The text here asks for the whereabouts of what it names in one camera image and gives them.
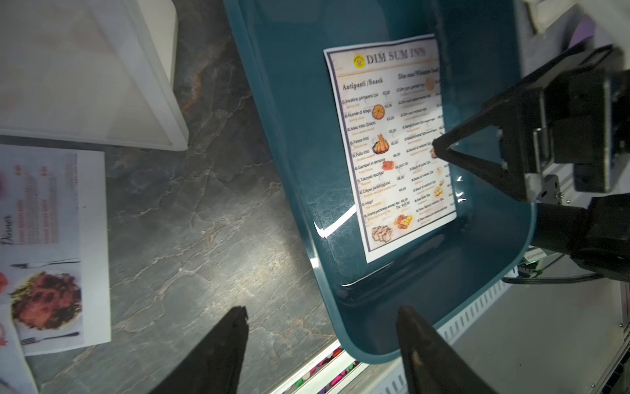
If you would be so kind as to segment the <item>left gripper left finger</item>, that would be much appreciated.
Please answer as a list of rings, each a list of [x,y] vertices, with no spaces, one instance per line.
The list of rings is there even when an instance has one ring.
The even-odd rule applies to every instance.
[[[231,308],[152,392],[236,393],[248,336],[246,308]]]

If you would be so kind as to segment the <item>red special menu sheet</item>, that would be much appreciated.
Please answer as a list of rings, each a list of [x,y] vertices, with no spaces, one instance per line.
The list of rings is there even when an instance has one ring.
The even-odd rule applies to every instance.
[[[1,147],[1,302],[28,356],[112,339],[101,152]]]

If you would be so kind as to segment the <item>yellow food menu sheet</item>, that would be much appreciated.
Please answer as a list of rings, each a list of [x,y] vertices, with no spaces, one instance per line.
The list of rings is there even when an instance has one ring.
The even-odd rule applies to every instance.
[[[453,222],[438,42],[431,35],[324,53],[367,262]]]

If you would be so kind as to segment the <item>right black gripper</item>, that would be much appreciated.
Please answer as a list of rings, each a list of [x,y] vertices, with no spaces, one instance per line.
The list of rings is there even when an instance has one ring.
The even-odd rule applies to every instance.
[[[467,137],[497,129],[495,163],[456,150]],[[484,103],[482,111],[433,142],[442,159],[514,200],[541,193],[540,172],[572,166],[574,189],[612,192],[629,164],[629,70],[613,45],[579,44]]]

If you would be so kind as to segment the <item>white menu holder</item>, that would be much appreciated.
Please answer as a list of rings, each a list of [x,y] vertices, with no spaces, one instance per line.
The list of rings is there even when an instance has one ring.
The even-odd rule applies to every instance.
[[[4,1],[1,133],[186,150],[171,1]]]

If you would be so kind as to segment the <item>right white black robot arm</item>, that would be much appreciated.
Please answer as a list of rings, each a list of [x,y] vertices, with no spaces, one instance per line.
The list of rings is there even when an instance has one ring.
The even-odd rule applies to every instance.
[[[436,156],[532,203],[551,164],[573,168],[587,208],[541,204],[532,243],[569,256],[587,282],[629,279],[629,70],[623,50],[582,41],[440,136]]]

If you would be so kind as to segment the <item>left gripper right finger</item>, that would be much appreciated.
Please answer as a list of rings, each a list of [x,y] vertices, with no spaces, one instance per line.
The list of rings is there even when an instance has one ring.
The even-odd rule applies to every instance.
[[[410,393],[493,393],[413,307],[400,307],[397,337]]]

